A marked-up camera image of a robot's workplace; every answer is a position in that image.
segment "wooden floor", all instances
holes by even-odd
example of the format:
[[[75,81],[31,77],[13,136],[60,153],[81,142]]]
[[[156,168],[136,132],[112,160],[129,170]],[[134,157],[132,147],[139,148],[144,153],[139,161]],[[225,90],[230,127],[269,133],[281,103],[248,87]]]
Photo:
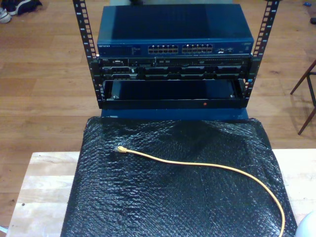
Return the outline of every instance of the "wooden floor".
[[[265,1],[241,3],[253,36]],[[45,0],[38,12],[0,25],[0,226],[9,225],[32,152],[79,151],[87,119],[99,116],[70,0]],[[97,39],[106,0],[88,0]],[[282,1],[251,96],[272,147],[316,148],[316,118],[307,83],[289,93],[316,58],[316,27],[298,0]]]

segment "wooden table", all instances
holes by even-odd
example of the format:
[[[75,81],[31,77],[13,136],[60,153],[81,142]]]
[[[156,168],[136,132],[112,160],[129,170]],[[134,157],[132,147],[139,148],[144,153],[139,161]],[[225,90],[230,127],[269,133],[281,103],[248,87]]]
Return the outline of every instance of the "wooden table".
[[[274,150],[296,221],[316,210],[316,149]],[[7,237],[58,237],[79,152],[33,153]]]

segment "cable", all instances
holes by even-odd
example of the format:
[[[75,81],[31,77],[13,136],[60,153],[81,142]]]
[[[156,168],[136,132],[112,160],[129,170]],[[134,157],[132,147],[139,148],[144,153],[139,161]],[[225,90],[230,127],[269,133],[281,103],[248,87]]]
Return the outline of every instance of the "cable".
[[[280,230],[280,234],[278,237],[282,237],[283,232],[284,232],[284,227],[285,227],[285,214],[284,211],[282,209],[282,206],[280,204],[280,202],[278,201],[278,199],[276,198],[276,196],[271,192],[271,190],[264,184],[262,183],[259,179],[257,179],[256,177],[252,176],[251,174],[248,174],[240,169],[236,169],[236,168],[232,168],[229,166],[225,166],[225,165],[220,165],[220,164],[208,164],[208,163],[194,163],[194,162],[181,162],[181,161],[172,161],[172,160],[166,160],[166,159],[160,159],[157,157],[153,157],[151,155],[145,154],[145,153],[141,153],[141,152],[137,152],[137,151],[133,151],[133,150],[129,150],[125,147],[119,146],[115,148],[116,151],[121,152],[121,153],[133,153],[133,154],[137,154],[143,157],[147,157],[150,159],[154,159],[160,162],[164,162],[164,163],[169,163],[169,164],[183,164],[183,165],[202,165],[202,166],[211,166],[211,167],[218,167],[218,168],[222,168],[222,169],[228,169],[228,170],[232,170],[235,171],[237,173],[243,174],[245,176],[248,176],[249,178],[253,179],[254,181],[256,181],[257,183],[259,183],[269,194],[270,196],[273,198],[273,200],[276,202],[280,212],[281,212],[281,218],[282,218],[282,225],[281,225],[281,230]]]

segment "shoe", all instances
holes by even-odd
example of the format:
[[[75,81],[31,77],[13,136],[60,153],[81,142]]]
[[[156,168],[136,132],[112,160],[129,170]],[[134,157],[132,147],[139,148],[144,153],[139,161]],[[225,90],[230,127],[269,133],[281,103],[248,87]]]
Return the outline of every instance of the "shoe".
[[[11,16],[6,12],[5,9],[0,7],[0,23],[8,23],[11,20]]]
[[[11,16],[34,11],[38,5],[42,6],[39,0],[2,0],[1,4]]]
[[[14,0],[2,0],[1,7],[4,8],[10,16],[13,16],[16,14],[16,11],[15,11],[16,7],[14,5]]]

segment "black bubble wrap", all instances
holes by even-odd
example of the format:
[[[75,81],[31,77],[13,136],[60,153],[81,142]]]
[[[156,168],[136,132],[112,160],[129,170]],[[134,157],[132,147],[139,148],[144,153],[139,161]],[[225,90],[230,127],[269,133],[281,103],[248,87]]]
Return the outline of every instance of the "black bubble wrap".
[[[114,151],[244,170],[264,182],[297,228],[277,160],[258,120],[152,121],[93,117],[84,131],[62,237],[277,237],[270,195],[239,173]]]

